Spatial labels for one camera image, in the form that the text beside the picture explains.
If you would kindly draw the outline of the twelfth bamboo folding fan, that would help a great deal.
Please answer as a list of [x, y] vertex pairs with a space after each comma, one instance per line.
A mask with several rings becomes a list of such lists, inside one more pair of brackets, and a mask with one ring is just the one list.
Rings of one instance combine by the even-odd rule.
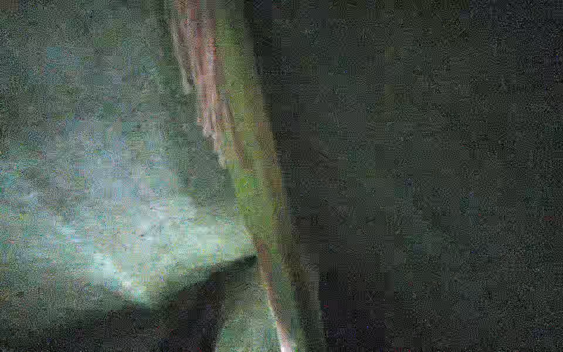
[[325, 351], [318, 295], [292, 226], [242, 1], [173, 1], [171, 35], [198, 125], [233, 180], [282, 351]]

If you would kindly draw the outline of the olive green tote bag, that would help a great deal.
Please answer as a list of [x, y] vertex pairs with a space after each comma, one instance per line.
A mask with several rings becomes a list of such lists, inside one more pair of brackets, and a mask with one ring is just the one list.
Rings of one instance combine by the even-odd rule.
[[[561, 1], [242, 2], [325, 351], [561, 351]], [[3, 351], [282, 351], [172, 3], [1, 3]]]

